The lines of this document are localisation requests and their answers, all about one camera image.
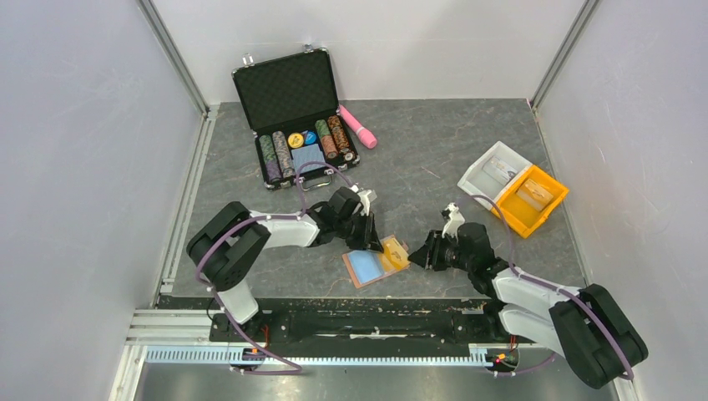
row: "gray floor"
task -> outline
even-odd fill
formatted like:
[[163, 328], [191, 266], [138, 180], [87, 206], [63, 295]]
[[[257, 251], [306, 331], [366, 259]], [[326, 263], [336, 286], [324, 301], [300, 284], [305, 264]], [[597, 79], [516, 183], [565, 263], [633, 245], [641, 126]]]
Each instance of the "gray floor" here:
[[[538, 364], [544, 350], [522, 350], [521, 368]], [[426, 400], [523, 401], [616, 400], [612, 384], [585, 386], [558, 358], [537, 372], [493, 378], [481, 368], [453, 367], [305, 367], [303, 376], [242, 377], [225, 366], [147, 363], [136, 400]]]
[[[346, 172], [378, 195], [372, 209], [381, 237], [395, 234], [412, 249], [427, 232], [442, 229], [440, 211], [464, 193], [457, 181], [482, 153], [502, 140], [523, 157], [549, 170], [534, 117], [522, 99], [359, 100], [347, 108], [377, 136], [379, 145], [357, 144], [361, 164]], [[309, 204], [329, 199], [341, 182], [307, 193]], [[253, 137], [240, 104], [222, 104], [191, 216], [191, 238], [227, 202], [256, 211], [299, 209], [296, 189], [270, 192], [263, 186]], [[476, 202], [462, 207], [467, 221], [487, 226], [498, 255], [506, 258], [503, 226]], [[515, 261], [524, 270], [567, 285], [584, 279], [567, 218], [558, 209], [530, 238], [514, 234]], [[264, 251], [247, 276], [256, 297], [470, 297], [477, 295], [458, 270], [424, 272], [411, 266], [357, 290], [341, 255], [343, 241], [317, 248]], [[194, 264], [183, 256], [174, 283], [177, 297], [203, 297]]]

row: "white wall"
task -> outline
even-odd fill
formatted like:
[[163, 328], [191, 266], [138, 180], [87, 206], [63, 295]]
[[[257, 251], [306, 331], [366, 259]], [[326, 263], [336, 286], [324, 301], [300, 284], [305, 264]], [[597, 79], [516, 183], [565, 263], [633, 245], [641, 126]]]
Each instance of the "white wall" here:
[[0, 54], [0, 399], [106, 399], [200, 117], [133, 1], [3, 2]]
[[529, 98], [583, 0], [154, 0], [210, 104], [231, 71], [326, 46], [340, 99]]
[[705, 399], [706, 27], [706, 2], [602, 2], [540, 109], [591, 278], [649, 347], [646, 400]]

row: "robotic arm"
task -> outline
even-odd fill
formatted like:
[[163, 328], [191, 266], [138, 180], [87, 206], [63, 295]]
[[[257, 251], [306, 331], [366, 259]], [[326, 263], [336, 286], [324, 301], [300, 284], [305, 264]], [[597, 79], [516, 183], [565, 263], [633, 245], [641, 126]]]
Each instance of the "robotic arm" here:
[[599, 318], [630, 366], [647, 358], [644, 341], [602, 286], [565, 287], [513, 269], [494, 255], [483, 225], [465, 223], [454, 204], [442, 216], [443, 229], [430, 231], [425, 245], [408, 260], [434, 271], [466, 271], [474, 288], [492, 298], [483, 311], [493, 333], [519, 335], [553, 350], [583, 382], [601, 388], [622, 375], [625, 366], [598, 326], [564, 295], [571, 294]]
[[304, 214], [267, 215], [249, 211], [240, 202], [231, 202], [192, 238], [187, 244], [187, 254], [199, 265], [209, 249], [229, 230], [254, 217], [262, 219], [235, 232], [233, 244], [221, 244], [202, 270], [226, 309], [242, 324], [258, 312], [258, 303], [244, 277], [264, 249], [319, 246], [336, 236], [345, 240], [352, 250], [383, 252], [371, 212], [375, 199], [373, 190], [360, 190], [354, 185], [340, 188], [329, 201], [315, 204]]

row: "black case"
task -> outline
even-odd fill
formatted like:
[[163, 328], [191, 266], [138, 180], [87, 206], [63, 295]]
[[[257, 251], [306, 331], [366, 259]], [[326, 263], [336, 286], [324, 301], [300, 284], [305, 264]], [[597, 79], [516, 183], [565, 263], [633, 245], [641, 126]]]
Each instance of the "black case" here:
[[[282, 131], [286, 137], [294, 132], [315, 130], [315, 122], [339, 115], [339, 99], [336, 96], [334, 74], [329, 53], [324, 48], [311, 49], [306, 46], [304, 53], [293, 54], [262, 63], [247, 63], [235, 69], [231, 77], [239, 93], [248, 124], [253, 130], [255, 150], [258, 153], [260, 171], [265, 187], [269, 190], [286, 188], [295, 184], [291, 177], [274, 183], [267, 182], [266, 164], [260, 151], [258, 139]], [[344, 160], [344, 155], [325, 161], [339, 170], [346, 170], [359, 164], [359, 152], [355, 148], [351, 131], [341, 119], [354, 159]], [[316, 144], [322, 151], [319, 136]], [[306, 190], [331, 183], [334, 171], [325, 166], [301, 174]], [[309, 180], [329, 176], [329, 180], [317, 185], [307, 185]]]

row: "yellow button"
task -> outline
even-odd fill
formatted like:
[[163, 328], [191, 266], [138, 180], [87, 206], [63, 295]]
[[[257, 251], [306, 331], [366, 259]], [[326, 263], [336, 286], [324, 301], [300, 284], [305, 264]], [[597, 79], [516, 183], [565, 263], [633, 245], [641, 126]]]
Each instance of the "yellow button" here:
[[302, 144], [305, 143], [305, 139], [302, 138], [302, 134], [299, 132], [295, 132], [294, 134], [290, 134], [288, 137], [288, 145], [292, 149], [297, 149], [302, 146]]

